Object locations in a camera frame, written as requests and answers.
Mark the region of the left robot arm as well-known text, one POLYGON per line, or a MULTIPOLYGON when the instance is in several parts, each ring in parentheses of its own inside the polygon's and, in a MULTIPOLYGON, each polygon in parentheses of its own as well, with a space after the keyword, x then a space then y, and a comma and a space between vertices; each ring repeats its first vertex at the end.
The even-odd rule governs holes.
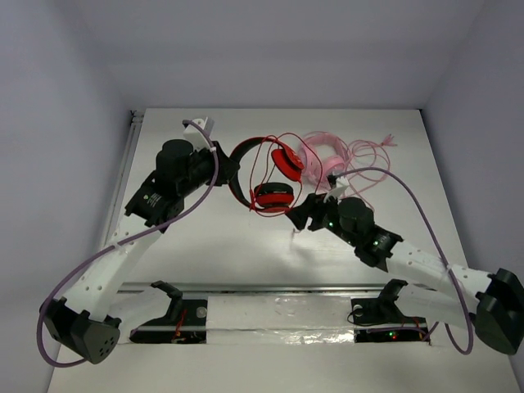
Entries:
POLYGON ((143 220, 146 228, 134 235, 116 233, 112 241, 89 257, 60 282, 74 284, 66 291, 56 286, 39 310, 36 341, 43 360, 62 364, 49 356, 43 334, 79 356, 77 364, 99 364, 116 345, 127 343, 137 328, 159 318, 178 322, 183 294, 165 281, 156 281, 127 300, 115 297, 146 251, 169 226, 191 214, 213 187, 229 183, 240 165, 216 141, 197 146, 174 139, 156 155, 154 170, 124 208, 124 221, 143 220))

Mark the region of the red black headphones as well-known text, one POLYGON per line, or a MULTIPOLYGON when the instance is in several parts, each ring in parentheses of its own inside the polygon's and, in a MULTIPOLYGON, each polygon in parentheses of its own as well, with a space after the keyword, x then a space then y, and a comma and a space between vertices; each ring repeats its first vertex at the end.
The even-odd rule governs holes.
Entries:
POLYGON ((275 136, 249 138, 233 149, 230 158, 240 165, 243 158, 253 149, 256 149, 256 152, 249 178, 249 195, 246 196, 243 192, 239 174, 235 174, 229 183, 231 193, 238 202, 259 215, 287 213, 296 200, 294 188, 290 183, 273 181, 273 172, 277 170, 289 182, 299 184, 301 192, 305 165, 291 147, 275 136), (266 167, 264 177, 256 184, 253 177, 264 144, 268 145, 266 167))

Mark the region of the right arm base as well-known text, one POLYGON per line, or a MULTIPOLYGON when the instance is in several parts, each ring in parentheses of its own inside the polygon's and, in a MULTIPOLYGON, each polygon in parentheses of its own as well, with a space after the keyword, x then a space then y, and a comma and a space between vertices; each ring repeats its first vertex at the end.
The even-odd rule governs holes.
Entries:
POLYGON ((407 285, 404 280, 392 279, 378 297, 351 301, 346 320, 356 327, 357 343, 431 342, 438 323, 429 325, 423 317, 407 316, 395 304, 407 285))

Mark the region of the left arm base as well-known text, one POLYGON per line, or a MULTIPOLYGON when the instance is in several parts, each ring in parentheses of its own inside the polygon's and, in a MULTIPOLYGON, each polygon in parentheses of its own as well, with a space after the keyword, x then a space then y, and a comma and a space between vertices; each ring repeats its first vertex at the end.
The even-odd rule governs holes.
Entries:
POLYGON ((205 344, 208 300, 186 299, 173 285, 157 281, 150 285, 169 298, 166 311, 150 317, 133 329, 129 339, 134 344, 205 344))

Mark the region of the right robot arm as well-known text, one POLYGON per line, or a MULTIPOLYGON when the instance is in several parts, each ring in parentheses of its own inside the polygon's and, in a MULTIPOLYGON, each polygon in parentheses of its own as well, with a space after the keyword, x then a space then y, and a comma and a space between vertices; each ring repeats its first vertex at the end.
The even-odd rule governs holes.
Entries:
POLYGON ((494 273, 447 264, 374 221, 356 197, 338 201, 310 194, 286 216, 299 229, 326 229, 357 259, 392 276, 375 298, 352 303, 358 327, 409 325, 425 319, 464 328, 492 350, 515 355, 523 341, 523 285, 507 269, 494 273))

